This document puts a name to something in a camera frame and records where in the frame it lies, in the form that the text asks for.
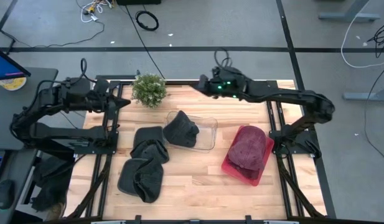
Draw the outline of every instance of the white cable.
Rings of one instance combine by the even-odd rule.
[[[363,9],[367,6],[367,3],[366,5],[364,5],[364,7],[355,15],[354,19],[352,19],[351,23],[349,24],[348,26],[348,29],[345,33],[345,37],[344,37],[344,40],[342,41],[342,45],[341,45],[341,56],[343,58],[343,60],[346,62],[347,65],[351,66],[352,68],[368,68],[368,67],[373,67],[373,66],[379,66],[379,65],[383,65],[383,63],[378,63],[378,64],[374,64],[374,65],[365,65],[365,66],[356,66],[356,65],[351,65],[349,62],[347,62],[347,60],[345,59],[345,56],[344,56],[344,52],[342,51],[342,49],[344,48],[344,44],[345,44],[345,40],[347,39],[347,35],[348,35],[348,32],[349,32],[349,29],[351,28],[352,24],[354,23],[355,19],[358,17],[358,15],[360,14],[360,12],[363,11]]]
[[[95,0],[92,1],[91,3],[87,4],[87,5],[83,6],[83,7],[81,8],[81,21],[82,21],[82,22],[87,23],[87,22],[92,22],[92,21],[93,21],[93,19],[90,19],[90,20],[88,20],[88,21],[85,21],[85,20],[83,19],[83,12],[86,11],[85,8],[86,8],[87,6],[90,6],[90,5],[94,4],[94,3],[95,3]],[[96,5],[96,8],[98,9],[98,12],[99,12],[99,13],[102,13],[102,12],[103,12],[103,8],[101,7],[101,5],[107,6],[107,4],[102,3],[102,2],[99,2],[99,3]]]

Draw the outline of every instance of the desk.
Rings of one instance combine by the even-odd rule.
[[[280,88],[294,88],[292,80],[278,80],[278,85]],[[131,92],[129,86],[124,87],[122,97],[129,99]],[[167,92],[170,96],[154,110],[133,101],[119,111],[118,150],[111,161],[103,219],[134,220],[135,215],[141,215],[143,220],[243,220],[245,215],[251,215],[254,220],[285,219],[274,155],[269,157],[257,187],[241,183],[224,174],[220,168],[241,125],[257,126],[269,133],[271,126],[266,103],[251,104],[233,98],[213,100],[188,85],[168,85]],[[298,105],[283,103],[282,106],[286,123],[301,117]],[[135,131],[142,127],[163,126],[167,114],[178,110],[191,116],[217,119],[215,147],[208,154],[167,147],[170,161],[163,164],[161,194],[152,204],[120,192],[117,181],[123,164],[130,158]],[[88,113],[84,128],[99,126],[102,119],[102,114]],[[318,211],[326,214],[313,159],[307,154],[295,154],[293,158],[301,190]],[[94,161],[94,155],[87,155],[74,167],[65,216],[74,211],[89,189]],[[289,194],[293,214],[296,215],[291,189]],[[95,211],[98,199],[99,194],[95,196]]]
[[[58,74],[56,69],[52,68],[26,68],[31,76],[20,90],[7,91],[0,86],[0,149],[19,150],[12,153],[4,172],[1,174],[1,180],[5,180],[9,170],[11,179],[15,182],[15,201],[10,209],[0,209],[0,223],[9,223],[17,202],[21,196],[26,180],[29,176],[31,167],[34,164],[36,149],[20,150],[23,143],[15,139],[9,132],[9,124],[12,121],[14,113],[20,113],[22,106],[28,106],[35,94],[35,89],[41,80],[55,80]],[[44,83],[41,88],[48,88],[52,83]]]

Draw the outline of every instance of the wooden tabletop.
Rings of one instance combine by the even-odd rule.
[[[294,88],[294,82],[278,80],[278,86]],[[241,125],[257,126],[269,133],[271,128],[266,103],[251,104],[233,98],[213,100],[185,85],[168,86],[167,92],[170,95],[156,109],[145,108],[133,101],[120,110],[118,150],[111,163],[104,219],[133,220],[135,215],[142,215],[143,220],[242,220],[245,215],[251,215],[255,220],[286,218],[274,155],[270,155],[261,182],[256,187],[224,174],[220,168]],[[131,98],[130,87],[124,87],[123,98]],[[286,123],[301,117],[298,105],[283,103],[282,106]],[[170,161],[163,164],[161,194],[152,204],[120,192],[117,181],[124,163],[130,159],[135,131],[142,127],[164,126],[168,113],[179,110],[190,116],[218,121],[215,147],[209,153],[201,153],[168,146]],[[102,119],[102,114],[88,113],[84,128],[99,126]],[[301,190],[316,209],[325,214],[313,159],[307,154],[295,154],[293,159]],[[88,192],[94,162],[95,155],[87,155],[74,167],[65,215],[74,211]],[[288,189],[293,214],[297,215],[294,195]],[[94,214],[99,196],[98,192]]]

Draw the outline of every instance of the clear plastic container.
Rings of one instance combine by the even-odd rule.
[[[169,124],[178,114],[178,111],[171,111],[166,119],[165,126]],[[217,137],[218,121],[215,118],[199,118],[196,116],[187,117],[193,121],[199,128],[199,133],[196,137],[196,145],[194,147],[184,147],[170,144],[166,140],[166,145],[178,149],[187,149],[196,152],[210,152],[215,146],[215,138]]]

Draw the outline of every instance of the computer mouse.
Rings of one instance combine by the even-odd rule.
[[[12,206],[15,195],[13,180],[4,180],[0,183],[0,209],[8,209]]]

